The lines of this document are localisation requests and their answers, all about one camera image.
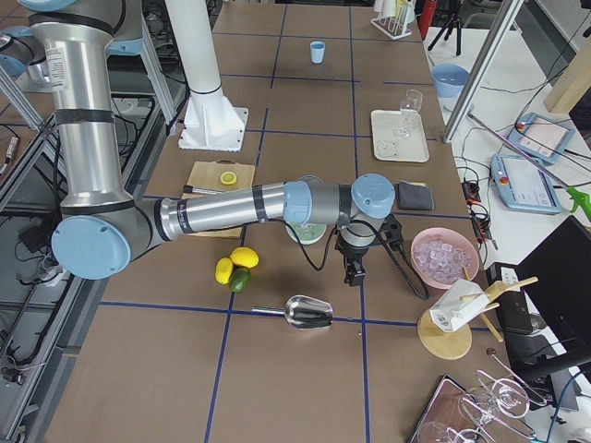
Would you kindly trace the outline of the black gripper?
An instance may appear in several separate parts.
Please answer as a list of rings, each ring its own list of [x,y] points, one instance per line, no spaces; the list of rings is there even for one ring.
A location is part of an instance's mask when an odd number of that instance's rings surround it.
[[[358,287],[363,284],[366,271],[362,265],[362,259],[373,242],[373,234],[360,235],[348,228],[338,232],[335,249],[344,258],[345,284],[351,284],[352,287]]]

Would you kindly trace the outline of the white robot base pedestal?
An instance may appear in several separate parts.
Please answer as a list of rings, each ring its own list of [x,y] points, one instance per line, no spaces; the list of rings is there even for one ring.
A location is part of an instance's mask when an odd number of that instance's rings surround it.
[[[248,109],[234,107],[223,92],[206,3],[171,0],[165,4],[189,88],[179,147],[240,151]]]

